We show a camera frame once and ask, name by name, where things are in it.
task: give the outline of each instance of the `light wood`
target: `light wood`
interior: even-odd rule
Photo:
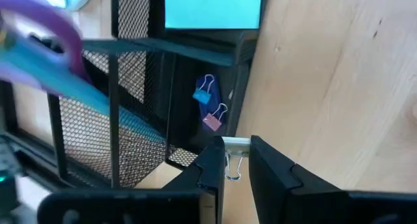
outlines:
[[[269,0],[238,135],[260,135],[344,189],[417,192],[416,1]],[[72,15],[89,38],[110,37],[109,17],[109,0]],[[42,110],[21,109],[39,131]],[[164,167],[138,186],[177,175]],[[247,160],[242,174],[225,183],[225,223],[257,222]]]

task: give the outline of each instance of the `mesh desk organizer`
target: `mesh desk organizer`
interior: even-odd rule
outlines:
[[[55,146],[38,149],[53,150],[49,162],[56,160],[53,168],[70,186],[132,188],[164,161],[187,168],[213,135],[236,133],[258,31],[166,31],[161,2],[112,0],[117,39],[83,41],[83,56],[93,64],[87,71],[109,96],[110,116],[48,95]],[[192,98],[195,80],[207,73],[218,77],[229,109],[217,132],[202,130]],[[119,116],[119,106],[151,129],[119,126],[126,117]]]

